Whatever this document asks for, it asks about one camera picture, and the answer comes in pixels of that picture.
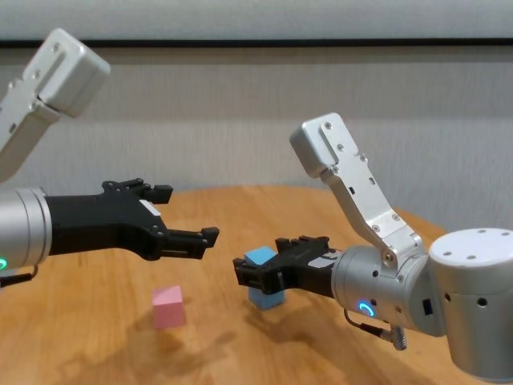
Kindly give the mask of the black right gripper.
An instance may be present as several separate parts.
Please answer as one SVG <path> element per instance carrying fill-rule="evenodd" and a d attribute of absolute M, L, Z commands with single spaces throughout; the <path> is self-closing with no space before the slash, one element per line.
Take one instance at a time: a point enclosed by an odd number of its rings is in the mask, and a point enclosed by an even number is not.
<path fill-rule="evenodd" d="M 329 249 L 328 237 L 279 237 L 275 245 L 279 254 L 263 265 L 255 265 L 242 258 L 233 260 L 240 286 L 258 289 L 266 295 L 300 289 L 333 298 L 331 280 L 334 263 L 343 251 Z"/>

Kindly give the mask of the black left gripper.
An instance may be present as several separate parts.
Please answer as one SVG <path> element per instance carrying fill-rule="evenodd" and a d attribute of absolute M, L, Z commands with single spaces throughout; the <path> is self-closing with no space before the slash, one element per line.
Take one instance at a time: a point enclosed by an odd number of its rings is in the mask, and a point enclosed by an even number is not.
<path fill-rule="evenodd" d="M 169 229 L 142 200 L 167 204 L 173 187 L 151 185 L 141 178 L 102 183 L 103 193 L 46 197 L 52 225 L 51 255 L 100 249 L 126 249 L 142 259 L 160 257 L 201 260 L 220 234 L 217 227 L 199 232 Z"/>

